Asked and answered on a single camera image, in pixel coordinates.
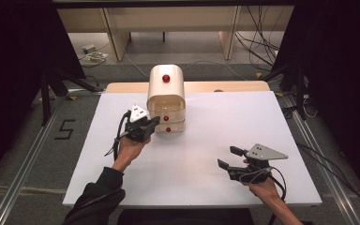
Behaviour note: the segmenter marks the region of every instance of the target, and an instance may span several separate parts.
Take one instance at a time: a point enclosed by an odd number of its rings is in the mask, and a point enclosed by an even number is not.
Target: electronic device
[[[264,182],[270,176],[272,170],[268,160],[288,158],[287,155],[258,143],[250,150],[242,150],[238,147],[230,146],[230,151],[237,156],[244,156],[247,159],[248,165],[246,168],[231,167],[220,159],[217,159],[218,166],[229,173],[231,180],[239,181],[243,185]]]
[[[148,119],[148,114],[149,113],[147,110],[140,106],[133,105],[131,111],[127,111],[122,116],[116,138],[113,142],[113,146],[104,157],[113,152],[113,159],[116,160],[118,157],[119,141],[123,137],[127,137],[134,142],[145,142],[145,140],[147,140],[155,132],[155,127],[159,124],[160,120],[159,116]],[[125,124],[125,132],[120,134],[125,119],[127,119]]]

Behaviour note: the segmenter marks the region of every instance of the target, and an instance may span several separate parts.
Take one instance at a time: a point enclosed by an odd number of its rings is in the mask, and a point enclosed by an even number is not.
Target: cylindrical container
[[[151,69],[147,109],[151,117],[160,116],[156,132],[184,131],[186,101],[180,67],[158,65]]]

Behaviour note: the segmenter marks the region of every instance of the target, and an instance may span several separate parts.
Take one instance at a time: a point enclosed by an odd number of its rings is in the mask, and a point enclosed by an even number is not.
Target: wrist
[[[279,196],[267,196],[265,198],[261,198],[261,200],[265,205],[270,208],[285,203],[279,198]]]
[[[117,159],[113,165],[112,165],[112,168],[119,171],[119,172],[123,172],[127,166],[129,165],[130,163],[127,163],[126,161],[124,160],[121,160],[121,159]]]
[[[112,165],[112,168],[119,172],[123,172],[127,166],[130,165],[130,162],[131,160],[129,158],[121,156],[116,159]]]
[[[264,204],[271,209],[282,224],[302,224],[297,216],[289,209],[288,205],[279,197],[269,198]]]

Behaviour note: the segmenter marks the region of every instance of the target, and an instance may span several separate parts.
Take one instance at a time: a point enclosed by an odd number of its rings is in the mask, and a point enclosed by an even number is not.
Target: white tabletop
[[[84,147],[72,175],[64,205],[73,205],[85,185],[96,182],[113,155],[104,154],[122,115],[133,104],[146,105],[145,93],[101,95]],[[284,175],[286,203],[318,205],[322,200],[294,143],[274,93],[186,93],[186,130],[153,134],[140,156],[126,169],[122,208],[250,207],[262,202],[248,187],[230,180],[218,158],[245,167],[230,146],[250,149],[260,143],[289,156],[270,165]],[[273,175],[282,183],[277,172]]]

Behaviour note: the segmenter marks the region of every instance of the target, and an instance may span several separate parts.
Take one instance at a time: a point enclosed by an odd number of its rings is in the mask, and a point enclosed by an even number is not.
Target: human hand
[[[262,200],[263,203],[268,204],[268,202],[273,200],[280,199],[276,185],[274,181],[271,178],[267,178],[264,182],[259,184],[248,184],[249,190],[259,197],[259,199]]]
[[[113,163],[112,168],[123,172],[130,165],[131,161],[139,156],[145,145],[150,142],[151,137],[144,142],[134,142],[127,137],[121,138],[119,141],[118,158]]]

